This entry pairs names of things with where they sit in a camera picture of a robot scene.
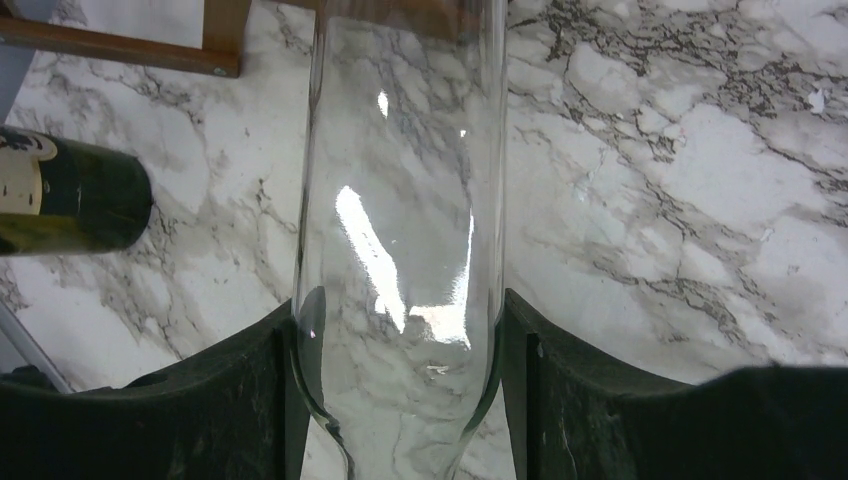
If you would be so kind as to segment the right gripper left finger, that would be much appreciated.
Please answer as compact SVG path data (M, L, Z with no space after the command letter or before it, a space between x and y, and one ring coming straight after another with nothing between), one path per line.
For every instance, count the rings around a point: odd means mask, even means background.
M5 479L297 479L309 413L291 307L121 388L64 393L45 367L1 374Z

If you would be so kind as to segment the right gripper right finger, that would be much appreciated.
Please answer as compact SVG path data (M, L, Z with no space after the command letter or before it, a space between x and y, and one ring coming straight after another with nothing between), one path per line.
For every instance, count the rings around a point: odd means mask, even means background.
M772 364L699 385L641 370L508 291L501 372L520 479L843 479L847 371Z

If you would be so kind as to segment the clear glass bottle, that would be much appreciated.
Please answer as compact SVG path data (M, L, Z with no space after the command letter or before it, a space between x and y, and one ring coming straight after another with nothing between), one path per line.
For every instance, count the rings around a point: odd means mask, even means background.
M499 383L503 1L316 9L293 364L348 479L452 479Z

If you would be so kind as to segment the green wine bottle cream label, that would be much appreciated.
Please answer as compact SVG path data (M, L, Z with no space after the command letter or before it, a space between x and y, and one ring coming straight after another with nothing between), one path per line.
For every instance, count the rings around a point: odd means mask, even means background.
M136 157L2 126L2 255L127 249L146 230L153 204Z

